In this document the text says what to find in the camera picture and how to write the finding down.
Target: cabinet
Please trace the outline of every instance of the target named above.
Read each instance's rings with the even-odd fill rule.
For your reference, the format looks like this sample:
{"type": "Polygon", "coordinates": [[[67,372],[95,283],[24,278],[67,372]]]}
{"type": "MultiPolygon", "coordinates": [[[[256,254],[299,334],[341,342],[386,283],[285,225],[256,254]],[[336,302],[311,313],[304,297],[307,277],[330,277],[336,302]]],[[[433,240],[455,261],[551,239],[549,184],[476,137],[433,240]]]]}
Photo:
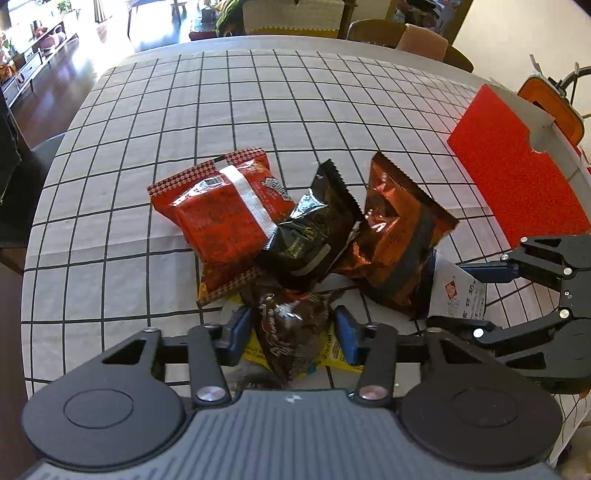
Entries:
{"type": "Polygon", "coordinates": [[[33,90],[33,79],[37,73],[41,71],[44,65],[47,64],[56,53],[66,45],[66,43],[72,38],[77,37],[73,23],[77,22],[77,19],[75,19],[74,16],[73,21],[70,21],[69,18],[72,18],[72,14],[67,14],[60,20],[55,20],[53,26],[48,28],[47,32],[41,37],[31,38],[28,41],[24,41],[23,44],[18,45],[21,53],[14,57],[14,63],[18,68],[18,72],[12,79],[1,85],[2,94],[9,107],[12,106],[22,92],[26,91],[27,87],[31,86],[31,90],[33,90]],[[64,20],[66,18],[68,18],[67,30],[64,26],[64,20]],[[66,34],[66,39],[57,47],[53,47],[49,50],[41,50],[41,40],[60,26],[61,30],[66,34]]]}

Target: dark chair back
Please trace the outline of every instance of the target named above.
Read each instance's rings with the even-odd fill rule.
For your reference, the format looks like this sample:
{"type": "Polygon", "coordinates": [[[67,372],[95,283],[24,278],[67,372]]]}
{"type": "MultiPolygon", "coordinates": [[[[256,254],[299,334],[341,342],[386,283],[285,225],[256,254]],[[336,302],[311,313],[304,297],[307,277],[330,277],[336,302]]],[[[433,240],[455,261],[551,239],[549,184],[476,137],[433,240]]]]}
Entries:
{"type": "Polygon", "coordinates": [[[26,248],[47,174],[65,134],[45,140],[14,169],[0,205],[0,248],[26,248]]]}
{"type": "MultiPolygon", "coordinates": [[[[383,47],[396,48],[402,34],[406,30],[406,25],[402,23],[389,22],[379,18],[370,18],[368,20],[357,20],[349,26],[347,40],[361,41],[380,45],[383,47]]],[[[451,45],[447,46],[443,63],[464,70],[473,72],[474,65],[458,49],[451,45]]]]}

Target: wooden floor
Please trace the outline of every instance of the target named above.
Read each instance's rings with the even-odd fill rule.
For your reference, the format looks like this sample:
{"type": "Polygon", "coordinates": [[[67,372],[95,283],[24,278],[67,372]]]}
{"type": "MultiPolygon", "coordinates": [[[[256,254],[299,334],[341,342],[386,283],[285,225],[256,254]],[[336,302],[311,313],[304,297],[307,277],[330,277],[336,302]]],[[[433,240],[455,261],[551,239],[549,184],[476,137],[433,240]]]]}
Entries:
{"type": "Polygon", "coordinates": [[[97,25],[92,10],[81,12],[73,38],[43,68],[34,80],[34,91],[25,93],[12,112],[30,147],[65,131],[78,108],[102,73],[120,60],[139,51],[189,41],[191,24],[201,25],[196,1],[181,10],[181,24],[172,15],[168,1],[142,5],[132,12],[127,37],[128,14],[123,4],[112,8],[113,16],[97,25]]]}

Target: black grid line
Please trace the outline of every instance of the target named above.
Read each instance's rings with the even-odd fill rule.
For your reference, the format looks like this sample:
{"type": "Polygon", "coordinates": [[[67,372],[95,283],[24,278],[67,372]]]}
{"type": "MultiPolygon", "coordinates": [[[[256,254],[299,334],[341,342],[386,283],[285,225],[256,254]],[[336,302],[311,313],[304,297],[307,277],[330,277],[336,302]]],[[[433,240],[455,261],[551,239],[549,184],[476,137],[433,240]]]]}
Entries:
{"type": "MultiPolygon", "coordinates": [[[[156,68],[157,64],[158,64],[158,60],[156,60],[156,62],[152,66],[152,72],[156,68]]],[[[129,133],[127,135],[127,140],[125,141],[125,148],[123,150],[123,157],[121,158],[121,164],[119,165],[119,171],[117,172],[117,179],[115,180],[115,188],[113,190],[113,200],[111,203],[111,211],[109,212],[109,220],[107,223],[107,233],[106,233],[106,239],[105,239],[105,256],[103,258],[103,278],[102,278],[102,282],[101,282],[101,293],[100,293],[100,298],[101,298],[101,301],[100,301],[100,317],[101,317],[100,348],[101,348],[101,351],[103,351],[103,352],[105,351],[105,322],[104,322],[104,318],[105,318],[105,284],[106,284],[106,270],[107,270],[107,261],[108,261],[107,255],[108,255],[108,249],[109,249],[109,234],[111,232],[111,222],[113,220],[113,208],[115,207],[115,199],[117,197],[117,189],[119,187],[119,179],[121,178],[121,168],[123,167],[123,163],[125,162],[125,156],[127,155],[127,148],[129,145],[129,140],[131,139],[131,134],[132,134],[132,132],[134,130],[134,126],[135,126],[135,120],[138,117],[139,107],[142,104],[142,101],[144,100],[144,94],[146,93],[147,87],[148,87],[148,82],[146,82],[146,84],[144,86],[144,92],[142,94],[142,98],[140,99],[140,101],[138,103],[138,107],[135,111],[134,119],[131,122],[131,126],[129,127],[129,133]]]]}
{"type": "Polygon", "coordinates": [[[558,395],[558,403],[560,404],[560,409],[562,410],[563,416],[564,416],[564,420],[563,420],[563,426],[560,429],[560,440],[561,442],[564,444],[564,424],[566,423],[566,412],[564,411],[564,405],[562,405],[562,395],[558,395]]]}
{"type": "Polygon", "coordinates": [[[326,367],[326,375],[329,377],[330,388],[334,388],[335,382],[333,381],[332,372],[330,371],[330,367],[326,367]]]}
{"type": "MultiPolygon", "coordinates": [[[[329,110],[329,113],[330,113],[330,115],[331,115],[331,117],[333,119],[333,123],[335,123],[337,125],[337,128],[339,129],[339,132],[340,132],[339,124],[361,125],[358,122],[337,122],[335,120],[334,115],[330,112],[330,110],[329,110]]],[[[276,124],[276,123],[301,125],[301,122],[300,121],[271,122],[271,125],[276,124]]],[[[315,124],[315,123],[318,123],[318,124],[326,124],[326,123],[330,123],[330,122],[329,121],[308,121],[307,123],[308,124],[315,124]]],[[[248,125],[266,125],[266,124],[267,124],[267,122],[251,122],[248,125]]],[[[376,126],[376,127],[389,127],[389,125],[378,125],[378,124],[370,124],[370,123],[367,123],[366,125],[376,126]]],[[[207,127],[227,127],[227,126],[228,126],[227,124],[217,124],[217,125],[208,125],[207,127]]],[[[414,129],[414,128],[404,128],[404,127],[396,127],[396,128],[406,129],[406,130],[414,130],[414,131],[417,131],[417,132],[418,131],[432,131],[432,130],[421,130],[421,129],[414,129]]],[[[191,128],[179,128],[179,129],[174,129],[174,130],[166,130],[164,133],[168,133],[168,132],[180,132],[180,131],[185,131],[185,130],[191,130],[191,128]]],[[[154,136],[154,134],[147,134],[147,135],[142,135],[142,136],[139,136],[139,137],[133,137],[133,140],[135,140],[137,138],[153,137],[153,136],[154,136]]],[[[103,144],[98,145],[98,146],[109,145],[109,144],[120,143],[120,142],[122,142],[122,140],[115,140],[115,141],[112,141],[112,142],[103,143],[103,144]]],[[[84,148],[84,149],[81,149],[81,150],[74,150],[71,153],[76,153],[76,152],[83,151],[83,150],[89,150],[91,148],[93,148],[93,147],[84,148]]],[[[349,148],[347,146],[347,148],[316,148],[316,149],[310,148],[310,149],[302,149],[302,150],[298,150],[298,149],[283,150],[283,149],[280,149],[280,150],[276,150],[275,152],[276,153],[286,153],[286,152],[312,152],[314,150],[316,152],[322,152],[322,151],[352,152],[352,151],[375,151],[376,149],[375,148],[349,148]]],[[[393,152],[393,153],[408,153],[408,154],[426,155],[425,152],[418,152],[418,151],[404,150],[404,149],[403,150],[386,150],[386,151],[393,152]]],[[[435,154],[435,155],[450,157],[450,155],[448,155],[448,154],[435,154]]],[[[156,161],[156,163],[158,165],[163,165],[163,164],[167,164],[167,163],[176,163],[176,162],[181,162],[183,160],[193,160],[193,159],[195,159],[196,160],[196,164],[197,164],[197,163],[199,163],[199,160],[205,161],[205,160],[209,160],[211,158],[212,158],[212,155],[200,155],[200,156],[196,156],[196,157],[181,157],[181,158],[172,158],[172,159],[168,159],[168,160],[160,160],[160,161],[156,161]]],[[[149,166],[149,165],[150,165],[149,163],[148,164],[141,164],[141,165],[133,165],[133,166],[130,166],[130,167],[122,167],[120,170],[121,171],[137,170],[139,168],[144,168],[144,167],[149,166]]],[[[48,183],[43,188],[44,189],[48,189],[48,188],[54,187],[56,185],[64,185],[66,183],[73,183],[75,181],[78,181],[78,180],[81,180],[81,179],[85,179],[86,177],[88,177],[88,178],[100,177],[100,176],[103,176],[103,175],[108,175],[109,173],[114,173],[116,171],[117,170],[101,171],[99,173],[89,173],[86,176],[81,176],[81,177],[76,177],[76,178],[72,178],[72,179],[68,179],[68,180],[63,180],[63,181],[61,181],[59,183],[48,183]]],[[[426,182],[424,184],[428,184],[428,185],[429,184],[433,184],[433,185],[437,185],[437,184],[440,184],[440,185],[466,185],[466,184],[467,185],[475,185],[474,183],[471,183],[471,182],[453,182],[453,181],[430,181],[430,182],[426,182]]]]}
{"type": "MultiPolygon", "coordinates": [[[[192,252],[193,250],[189,247],[187,248],[171,248],[168,250],[158,250],[155,252],[145,252],[139,254],[130,254],[130,255],[119,255],[115,257],[108,257],[107,262],[114,262],[117,260],[132,260],[134,258],[144,258],[144,257],[156,257],[158,255],[170,255],[170,254],[177,254],[177,253],[187,253],[192,252]]],[[[78,262],[69,261],[68,263],[64,264],[52,264],[52,265],[42,265],[40,267],[31,267],[26,268],[25,272],[35,271],[35,270],[56,270],[59,268],[68,268],[68,267],[81,267],[84,265],[96,265],[102,264],[105,261],[101,258],[99,260],[81,260],[78,262]]]]}
{"type": "MultiPolygon", "coordinates": [[[[78,134],[76,135],[76,139],[74,140],[74,143],[72,144],[72,146],[74,146],[76,144],[76,142],[78,141],[78,137],[80,136],[80,132],[82,132],[81,128],[78,131],[78,134]]],[[[66,167],[67,167],[68,161],[70,160],[71,154],[72,154],[72,152],[68,153],[68,158],[66,159],[66,162],[64,164],[64,169],[61,171],[60,179],[63,178],[63,176],[64,176],[64,172],[66,171],[66,167]]],[[[51,205],[49,207],[49,211],[47,212],[47,218],[49,218],[51,216],[51,210],[53,208],[54,202],[56,201],[58,188],[59,188],[59,186],[56,187],[56,191],[53,193],[53,198],[51,199],[51,205]]],[[[43,249],[43,240],[45,240],[46,233],[47,233],[47,225],[43,228],[43,233],[41,234],[41,241],[39,243],[39,255],[37,257],[37,268],[39,267],[39,262],[41,260],[41,251],[43,249]]],[[[35,289],[37,286],[37,276],[38,276],[38,271],[35,270],[35,276],[33,279],[33,292],[31,293],[31,295],[32,295],[32,298],[31,298],[31,322],[33,321],[33,318],[34,318],[33,315],[35,312],[35,289]]],[[[31,329],[30,329],[29,349],[30,349],[30,362],[31,362],[31,364],[30,364],[31,377],[33,377],[33,368],[34,368],[34,366],[33,366],[33,324],[31,324],[31,329]]],[[[35,394],[35,384],[34,383],[31,383],[31,392],[32,392],[32,394],[35,394]]]]}
{"type": "MultiPolygon", "coordinates": [[[[252,64],[255,63],[255,57],[252,54],[251,50],[251,60],[252,64]]],[[[279,160],[279,155],[277,153],[277,142],[275,142],[275,134],[273,133],[273,129],[271,128],[271,120],[269,119],[269,110],[267,108],[267,102],[265,100],[265,96],[262,94],[262,86],[261,81],[259,80],[258,72],[256,67],[254,67],[255,75],[256,75],[256,84],[258,85],[259,94],[261,95],[262,107],[265,109],[265,116],[267,117],[267,126],[269,128],[269,134],[271,135],[271,142],[273,143],[273,152],[275,152],[277,158],[277,168],[279,168],[279,175],[281,176],[281,182],[285,186],[287,182],[285,181],[285,175],[283,175],[283,168],[281,168],[281,161],[279,160]]],[[[230,102],[232,102],[232,88],[230,87],[230,102]]]]}
{"type": "Polygon", "coordinates": [[[506,298],[511,297],[511,296],[515,295],[516,293],[519,293],[522,290],[525,290],[527,287],[529,287],[529,286],[531,286],[533,284],[534,284],[534,282],[530,281],[530,282],[528,282],[526,285],[524,285],[522,287],[517,287],[516,290],[513,290],[511,293],[508,293],[508,294],[505,294],[503,296],[500,296],[499,298],[493,300],[492,302],[487,303],[486,306],[489,307],[490,305],[494,305],[495,303],[499,303],[500,301],[503,301],[506,298]]]}
{"type": "Polygon", "coordinates": [[[42,380],[41,378],[25,377],[25,381],[50,384],[53,380],[42,380]]]}
{"type": "MultiPolygon", "coordinates": [[[[153,319],[160,319],[160,318],[168,318],[173,317],[175,315],[191,315],[191,314],[198,314],[198,313],[212,313],[212,312],[221,312],[222,307],[204,307],[201,309],[188,309],[188,310],[176,310],[174,312],[165,312],[165,313],[153,313],[153,319]]],[[[23,320],[21,323],[23,325],[60,325],[62,322],[78,324],[78,323],[100,323],[100,322],[120,322],[121,320],[145,320],[146,315],[139,314],[139,315],[127,315],[127,316],[119,316],[119,317],[97,317],[97,318],[90,318],[90,319],[66,319],[66,320],[23,320]]]]}
{"type": "MultiPolygon", "coordinates": [[[[301,61],[301,62],[302,62],[302,64],[304,65],[304,68],[305,68],[306,72],[308,73],[308,75],[310,75],[310,71],[308,70],[308,67],[306,67],[306,64],[303,62],[303,60],[301,59],[301,57],[300,57],[299,55],[298,55],[298,58],[300,59],[300,61],[301,61]]],[[[322,59],[322,61],[323,61],[323,62],[324,62],[324,64],[325,64],[325,65],[328,67],[328,65],[326,64],[326,60],[325,60],[325,59],[322,59]]],[[[314,83],[314,85],[315,85],[315,87],[316,87],[316,91],[318,92],[318,95],[320,95],[320,98],[322,98],[322,101],[324,102],[324,107],[325,107],[325,108],[328,110],[328,112],[329,112],[329,114],[330,114],[330,117],[332,118],[333,122],[335,123],[335,125],[336,125],[336,128],[337,128],[337,130],[339,131],[340,137],[341,137],[341,139],[343,140],[343,143],[345,144],[345,147],[347,148],[347,150],[349,150],[349,155],[350,155],[350,157],[351,157],[351,160],[353,161],[353,165],[355,165],[355,168],[357,169],[357,172],[359,173],[359,177],[361,178],[361,180],[362,180],[362,182],[363,182],[363,186],[365,186],[365,187],[366,187],[366,186],[367,186],[367,184],[365,183],[365,179],[364,179],[364,177],[363,177],[363,174],[361,173],[361,170],[360,170],[359,166],[357,165],[357,162],[355,161],[355,156],[353,155],[353,153],[351,152],[351,149],[349,148],[349,143],[347,142],[347,139],[346,139],[346,138],[345,138],[345,136],[343,135],[343,131],[341,130],[341,128],[340,128],[340,126],[339,126],[338,122],[336,121],[335,115],[333,114],[332,110],[330,109],[330,107],[329,107],[329,104],[328,104],[328,103],[327,103],[327,101],[326,101],[326,98],[324,98],[324,95],[322,94],[322,91],[321,91],[321,90],[320,90],[320,88],[318,87],[318,84],[317,84],[317,83],[314,83]]]]}
{"type": "MultiPolygon", "coordinates": [[[[423,142],[423,144],[425,145],[425,148],[428,150],[428,147],[427,147],[427,145],[425,144],[425,142],[424,142],[423,138],[422,138],[420,135],[419,135],[419,138],[421,139],[421,142],[423,142]]],[[[437,162],[435,162],[435,164],[436,164],[437,168],[440,170],[440,172],[441,172],[441,175],[443,175],[443,176],[444,176],[444,178],[445,178],[445,175],[444,175],[444,173],[443,173],[443,170],[441,169],[441,167],[439,166],[439,164],[438,164],[437,162]]],[[[419,172],[419,175],[421,175],[421,178],[422,178],[422,174],[420,173],[420,171],[418,170],[418,168],[417,168],[417,166],[416,166],[416,165],[415,165],[415,168],[417,169],[417,171],[419,172]]],[[[462,169],[459,169],[459,170],[460,170],[460,173],[462,174],[462,176],[463,176],[463,177],[466,179],[466,177],[465,177],[465,175],[464,175],[464,173],[463,173],[462,169]]],[[[456,194],[456,192],[455,192],[453,189],[451,189],[451,191],[452,191],[452,194],[453,194],[454,198],[456,199],[456,201],[457,201],[458,205],[460,205],[460,208],[462,209],[462,211],[464,212],[464,215],[466,216],[466,211],[464,210],[464,207],[462,206],[462,203],[459,201],[459,198],[457,197],[457,194],[456,194]]],[[[476,196],[476,195],[475,195],[475,198],[476,198],[476,201],[478,202],[478,204],[480,205],[480,208],[481,208],[481,209],[483,209],[483,206],[482,206],[482,204],[480,203],[480,200],[478,199],[478,196],[476,196]]],[[[492,228],[492,225],[490,225],[490,220],[488,220],[488,218],[489,218],[489,217],[491,217],[491,216],[492,216],[492,215],[490,215],[490,216],[486,216],[486,215],[485,215],[485,217],[487,218],[487,221],[489,222],[489,226],[491,227],[491,231],[493,232],[493,235],[496,237],[496,232],[495,232],[495,230],[492,228]]],[[[479,240],[479,238],[478,238],[478,236],[477,236],[476,232],[474,231],[474,228],[473,228],[472,224],[470,223],[470,221],[469,221],[469,220],[466,220],[466,222],[467,222],[467,224],[468,224],[468,226],[469,226],[469,228],[470,228],[470,231],[472,232],[472,235],[473,235],[473,236],[474,236],[474,238],[476,239],[476,243],[478,244],[478,248],[480,249],[481,253],[483,254],[483,257],[493,257],[493,256],[495,256],[495,255],[498,255],[498,254],[501,254],[501,253],[502,253],[502,250],[500,250],[500,251],[498,251],[498,252],[495,252],[495,253],[493,253],[493,254],[491,254],[491,255],[484,255],[484,250],[482,249],[482,246],[481,246],[481,244],[480,244],[480,240],[479,240]]],[[[450,240],[452,241],[452,244],[453,244],[453,246],[454,246],[454,248],[455,248],[455,250],[456,250],[456,254],[457,254],[457,256],[458,256],[458,257],[461,259],[461,258],[462,258],[462,256],[460,255],[460,252],[459,252],[459,250],[458,250],[458,248],[457,248],[457,245],[456,245],[456,243],[455,243],[455,241],[454,241],[454,239],[453,239],[453,237],[452,237],[451,235],[450,235],[450,240]]],[[[497,243],[498,243],[498,245],[499,245],[499,248],[501,248],[501,242],[499,241],[499,239],[498,239],[498,238],[496,238],[496,240],[497,240],[497,243]]],[[[509,314],[507,313],[507,310],[506,310],[506,308],[505,308],[505,304],[504,304],[504,303],[503,303],[501,300],[502,300],[502,299],[504,299],[504,298],[507,298],[507,297],[509,297],[510,295],[514,294],[516,291],[519,291],[519,290],[520,290],[520,289],[518,289],[518,290],[515,290],[515,291],[511,292],[510,294],[508,294],[508,295],[504,296],[503,298],[500,298],[500,297],[501,297],[501,295],[500,295],[500,292],[498,292],[498,293],[499,293],[499,299],[497,299],[497,300],[494,300],[494,301],[492,301],[492,302],[490,302],[490,303],[487,303],[487,305],[486,305],[486,306],[488,307],[488,306],[490,306],[490,305],[492,305],[492,304],[494,304],[494,303],[501,302],[501,306],[502,306],[502,308],[503,308],[503,312],[504,312],[504,315],[505,315],[505,318],[506,318],[507,324],[508,324],[509,326],[511,326],[511,322],[510,322],[510,320],[509,320],[509,314]]],[[[524,306],[523,299],[521,298],[521,295],[520,295],[520,294],[519,294],[519,300],[520,300],[520,302],[521,302],[521,304],[522,304],[522,307],[523,307],[523,309],[524,309],[524,312],[525,312],[525,306],[524,306]]]]}
{"type": "Polygon", "coordinates": [[[535,300],[538,303],[538,308],[540,309],[540,313],[544,316],[544,310],[542,309],[542,304],[540,303],[540,299],[538,298],[538,293],[536,292],[535,288],[533,287],[534,283],[531,283],[532,291],[534,292],[535,300]]]}
{"type": "Polygon", "coordinates": [[[566,418],[564,419],[564,425],[563,425],[563,428],[564,428],[564,427],[566,427],[566,421],[569,419],[569,417],[571,416],[571,414],[572,414],[573,412],[575,412],[575,414],[574,414],[574,416],[573,416],[573,432],[574,432],[574,430],[575,430],[575,429],[576,429],[576,427],[577,427],[577,426],[576,426],[576,422],[577,422],[577,418],[576,418],[576,417],[577,417],[577,413],[578,413],[578,411],[579,411],[579,403],[581,403],[581,401],[582,401],[582,400],[584,400],[585,407],[584,407],[583,411],[586,411],[586,410],[587,410],[587,398],[588,398],[588,396],[587,396],[587,397],[585,397],[585,398],[578,398],[578,399],[576,400],[576,402],[575,402],[575,404],[574,404],[574,407],[573,407],[573,408],[570,410],[569,414],[568,414],[568,415],[566,416],[566,418]]]}
{"type": "MultiPolygon", "coordinates": [[[[117,96],[117,99],[120,98],[121,96],[121,92],[119,92],[119,95],[117,96]]],[[[113,108],[111,109],[111,113],[113,112],[113,110],[115,109],[115,105],[113,105],[113,108]]],[[[103,135],[105,134],[106,131],[106,124],[105,124],[105,128],[103,129],[102,133],[100,134],[100,138],[99,138],[99,142],[98,145],[100,144],[100,140],[103,138],[103,135]]],[[[70,275],[70,262],[72,260],[72,246],[74,245],[74,235],[76,233],[76,225],[78,224],[78,216],[80,215],[80,208],[82,207],[82,201],[84,199],[84,192],[86,191],[86,185],[88,183],[88,178],[89,178],[89,173],[90,170],[92,169],[92,166],[94,165],[95,162],[95,158],[96,158],[96,153],[99,151],[99,146],[95,147],[95,152],[92,155],[92,159],[90,161],[90,164],[88,166],[88,171],[87,171],[87,175],[84,178],[84,185],[82,186],[82,192],[80,194],[80,200],[78,202],[78,208],[76,209],[76,217],[74,218],[74,225],[72,226],[72,236],[70,237],[70,246],[68,248],[68,261],[67,261],[67,265],[66,265],[66,279],[64,282],[64,304],[63,304],[63,311],[62,311],[62,317],[65,320],[66,318],[66,306],[67,306],[67,292],[68,292],[68,280],[69,280],[69,275],[70,275]]],[[[62,360],[62,367],[63,367],[63,374],[66,374],[66,322],[63,323],[62,325],[62,329],[61,329],[61,360],[62,360]]]]}
{"type": "MultiPolygon", "coordinates": [[[[177,66],[174,69],[173,74],[173,81],[171,85],[174,83],[174,79],[177,76],[178,65],[180,64],[180,55],[178,56],[177,66]]],[[[158,156],[160,155],[160,147],[162,145],[162,137],[164,135],[164,123],[166,122],[166,117],[168,116],[168,104],[170,103],[170,96],[172,95],[172,89],[168,90],[168,97],[166,99],[166,109],[165,114],[162,117],[162,125],[160,128],[160,133],[158,136],[158,147],[156,148],[156,162],[154,162],[154,174],[152,176],[152,184],[156,183],[156,173],[158,169],[158,156]]],[[[146,320],[148,322],[148,327],[152,326],[151,323],[151,312],[150,312],[150,232],[152,230],[152,213],[154,211],[154,206],[150,204],[150,209],[148,211],[148,230],[146,234],[146,320]]]]}

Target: white tablecloth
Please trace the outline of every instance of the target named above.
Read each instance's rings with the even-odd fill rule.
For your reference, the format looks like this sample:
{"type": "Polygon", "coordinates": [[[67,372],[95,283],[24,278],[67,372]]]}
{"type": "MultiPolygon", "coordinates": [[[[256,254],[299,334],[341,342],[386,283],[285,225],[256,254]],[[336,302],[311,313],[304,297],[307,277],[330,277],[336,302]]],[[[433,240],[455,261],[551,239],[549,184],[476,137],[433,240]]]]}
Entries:
{"type": "MultiPolygon", "coordinates": [[[[343,49],[334,42],[336,51],[343,49]]],[[[435,62],[417,70],[375,60],[373,52],[382,59],[386,53],[373,46],[363,46],[365,58],[219,45],[197,53],[156,51],[108,70],[74,118],[47,177],[27,250],[22,347],[29,394],[143,327],[171,336],[220,321],[223,301],[196,308],[199,263],[180,230],[153,211],[146,192],[153,182],[219,154],[264,148],[295,201],[318,163],[332,158],[363,205],[369,162],[380,149],[460,219],[438,247],[445,257],[496,260],[509,249],[446,143],[477,77],[466,85],[453,79],[466,78],[465,72],[431,73],[441,68],[435,62]]],[[[351,288],[336,303],[359,321],[390,323],[401,333],[420,327],[364,298],[344,277],[331,275],[319,288],[343,285],[351,288]]],[[[485,317],[502,326],[527,322],[552,311],[556,295],[523,279],[489,285],[485,317]]],[[[416,365],[398,368],[399,394],[417,381],[416,365]]],[[[186,366],[171,366],[167,382],[186,394],[186,366]]],[[[296,386],[355,383],[355,374],[323,368],[296,386]]],[[[565,425],[554,456],[589,409],[578,396],[557,401],[565,425]]]]}

